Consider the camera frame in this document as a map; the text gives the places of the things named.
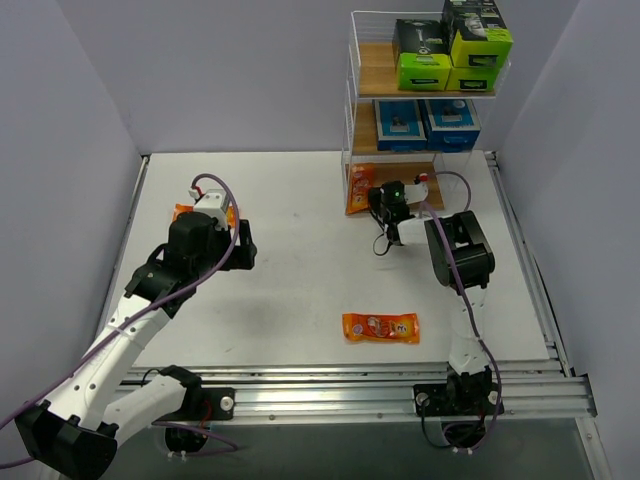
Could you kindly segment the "black green razor pack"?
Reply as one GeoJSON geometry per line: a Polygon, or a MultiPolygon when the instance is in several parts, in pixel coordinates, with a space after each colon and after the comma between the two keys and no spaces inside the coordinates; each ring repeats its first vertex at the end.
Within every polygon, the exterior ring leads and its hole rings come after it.
{"type": "Polygon", "coordinates": [[[452,63],[439,21],[397,19],[392,49],[400,91],[445,90],[452,63]]]}

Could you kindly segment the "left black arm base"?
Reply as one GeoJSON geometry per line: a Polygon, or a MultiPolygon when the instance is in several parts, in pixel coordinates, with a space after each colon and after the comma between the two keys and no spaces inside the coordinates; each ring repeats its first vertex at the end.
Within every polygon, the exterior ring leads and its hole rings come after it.
{"type": "Polygon", "coordinates": [[[202,390],[202,422],[228,421],[234,417],[236,390],[230,387],[213,387],[202,390]]]}

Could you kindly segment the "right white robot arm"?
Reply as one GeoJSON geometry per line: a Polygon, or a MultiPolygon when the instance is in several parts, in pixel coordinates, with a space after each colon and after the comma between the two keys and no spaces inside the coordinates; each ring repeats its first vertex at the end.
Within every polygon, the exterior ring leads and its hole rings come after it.
{"type": "Polygon", "coordinates": [[[406,185],[386,182],[367,194],[369,211],[390,246],[427,249],[434,275],[456,296],[451,312],[449,375],[444,400],[455,412],[469,411],[480,400],[471,379],[489,371],[491,355],[482,335],[482,310],[495,257],[475,213],[469,208],[440,217],[427,202],[424,181],[406,185]]]}

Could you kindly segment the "small black green razor box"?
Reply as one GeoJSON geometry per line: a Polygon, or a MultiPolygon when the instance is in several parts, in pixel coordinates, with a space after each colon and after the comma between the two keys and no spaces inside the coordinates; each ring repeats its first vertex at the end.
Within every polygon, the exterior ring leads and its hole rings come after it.
{"type": "Polygon", "coordinates": [[[454,67],[503,67],[514,41],[495,1],[445,1],[441,22],[454,67]]]}

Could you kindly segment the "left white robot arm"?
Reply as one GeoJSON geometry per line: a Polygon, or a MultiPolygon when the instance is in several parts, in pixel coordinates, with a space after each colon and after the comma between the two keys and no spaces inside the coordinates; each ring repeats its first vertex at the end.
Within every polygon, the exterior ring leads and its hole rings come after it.
{"type": "Polygon", "coordinates": [[[155,421],[167,415],[200,418],[206,401],[202,380],[176,365],[119,400],[113,395],[200,284],[218,271],[252,269],[256,254],[248,220],[226,228],[205,213],[180,214],[167,241],[134,271],[79,365],[18,410],[14,422],[30,458],[70,479],[98,479],[118,448],[155,421]]]}

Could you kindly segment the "blue white razor box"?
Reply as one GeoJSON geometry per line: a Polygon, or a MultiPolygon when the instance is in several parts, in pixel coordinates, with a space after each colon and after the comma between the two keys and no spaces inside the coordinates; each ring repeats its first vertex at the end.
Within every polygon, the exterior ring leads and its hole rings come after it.
{"type": "Polygon", "coordinates": [[[379,151],[427,149],[427,135],[417,100],[374,100],[373,108],[379,151]]]}

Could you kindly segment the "tall green black razor box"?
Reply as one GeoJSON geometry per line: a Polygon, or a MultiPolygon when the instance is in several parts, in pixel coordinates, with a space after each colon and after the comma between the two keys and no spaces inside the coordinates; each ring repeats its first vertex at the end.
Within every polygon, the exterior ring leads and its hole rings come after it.
{"type": "Polygon", "coordinates": [[[454,92],[490,92],[494,90],[500,68],[455,67],[450,69],[445,90],[454,92]]]}

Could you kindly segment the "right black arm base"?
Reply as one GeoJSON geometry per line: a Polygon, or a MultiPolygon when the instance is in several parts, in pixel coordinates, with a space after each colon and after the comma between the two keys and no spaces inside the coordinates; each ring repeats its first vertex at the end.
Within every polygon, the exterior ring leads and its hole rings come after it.
{"type": "Polygon", "coordinates": [[[489,388],[464,389],[449,388],[444,383],[415,384],[413,386],[414,405],[417,416],[456,417],[456,416],[491,416],[495,412],[505,412],[503,402],[497,402],[496,383],[489,388]]]}

